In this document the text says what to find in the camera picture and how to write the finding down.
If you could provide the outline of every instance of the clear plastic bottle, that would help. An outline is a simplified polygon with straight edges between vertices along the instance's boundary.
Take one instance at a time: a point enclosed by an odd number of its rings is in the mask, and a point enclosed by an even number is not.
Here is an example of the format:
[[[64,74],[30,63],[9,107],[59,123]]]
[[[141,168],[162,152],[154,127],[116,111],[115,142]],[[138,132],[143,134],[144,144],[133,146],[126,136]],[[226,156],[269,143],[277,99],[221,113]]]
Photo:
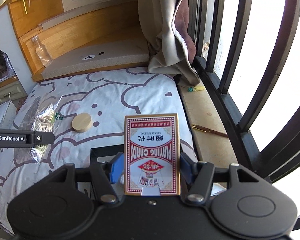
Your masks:
[[[38,55],[39,59],[41,60],[42,64],[45,67],[51,65],[51,63],[53,62],[53,59],[50,56],[46,46],[44,46],[41,43],[38,35],[34,36],[31,40],[35,45],[35,52],[37,53],[37,55]]]

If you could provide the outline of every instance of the black window frame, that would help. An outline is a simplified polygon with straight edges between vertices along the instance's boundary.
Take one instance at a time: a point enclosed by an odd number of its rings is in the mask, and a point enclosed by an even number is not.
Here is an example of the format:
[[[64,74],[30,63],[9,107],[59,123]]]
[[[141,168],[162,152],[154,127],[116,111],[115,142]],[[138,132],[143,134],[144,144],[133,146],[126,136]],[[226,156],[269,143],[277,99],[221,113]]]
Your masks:
[[[300,107],[277,136],[260,152],[249,131],[270,96],[290,52],[300,16],[300,0],[285,0],[276,43],[257,90],[242,115],[228,93],[241,53],[249,21],[252,0],[239,0],[237,17],[220,79],[214,73],[220,38],[224,0],[215,0],[207,60],[201,57],[207,0],[197,0],[197,56],[192,67],[197,71],[229,136],[238,163],[271,182],[283,178],[300,166]],[[294,230],[300,229],[300,220]]]

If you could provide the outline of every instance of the wooden cabinet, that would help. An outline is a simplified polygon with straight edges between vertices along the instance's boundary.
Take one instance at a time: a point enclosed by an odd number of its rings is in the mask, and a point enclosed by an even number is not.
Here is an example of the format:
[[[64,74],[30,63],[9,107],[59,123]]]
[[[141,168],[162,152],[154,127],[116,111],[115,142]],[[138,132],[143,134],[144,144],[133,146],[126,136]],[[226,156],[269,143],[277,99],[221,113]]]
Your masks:
[[[19,81],[15,81],[11,84],[8,84],[0,88],[0,104],[9,100],[9,94],[11,100],[15,100],[27,96],[25,90],[23,89]]]

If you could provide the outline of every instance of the bed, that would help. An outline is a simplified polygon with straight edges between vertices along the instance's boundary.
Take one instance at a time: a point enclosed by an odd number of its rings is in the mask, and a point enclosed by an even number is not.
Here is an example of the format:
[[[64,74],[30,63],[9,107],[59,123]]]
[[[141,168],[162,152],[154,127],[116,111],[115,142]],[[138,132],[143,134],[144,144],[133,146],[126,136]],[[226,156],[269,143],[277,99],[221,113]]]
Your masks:
[[[137,67],[41,82],[16,115],[13,129],[29,127],[25,120],[33,116],[33,106],[46,93],[50,97],[63,95],[57,108],[63,120],[58,121],[55,142],[42,163],[16,157],[16,149],[0,152],[0,226],[10,233],[6,216],[9,202],[65,163],[88,167],[91,148],[123,144],[125,115],[178,113],[182,149],[197,160],[182,102],[169,75],[150,74],[145,67]],[[76,133],[71,127],[73,117],[80,113],[93,118],[93,127],[86,133]]]

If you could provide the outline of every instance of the beige curtain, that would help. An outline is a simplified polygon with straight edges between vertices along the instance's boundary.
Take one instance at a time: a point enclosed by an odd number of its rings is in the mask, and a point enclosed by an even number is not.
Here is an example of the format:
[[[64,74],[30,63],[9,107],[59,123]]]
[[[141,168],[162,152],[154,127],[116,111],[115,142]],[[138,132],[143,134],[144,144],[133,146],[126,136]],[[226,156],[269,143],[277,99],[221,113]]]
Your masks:
[[[183,74],[199,83],[191,63],[196,47],[187,33],[188,0],[138,0],[142,32],[148,40],[150,73]]]

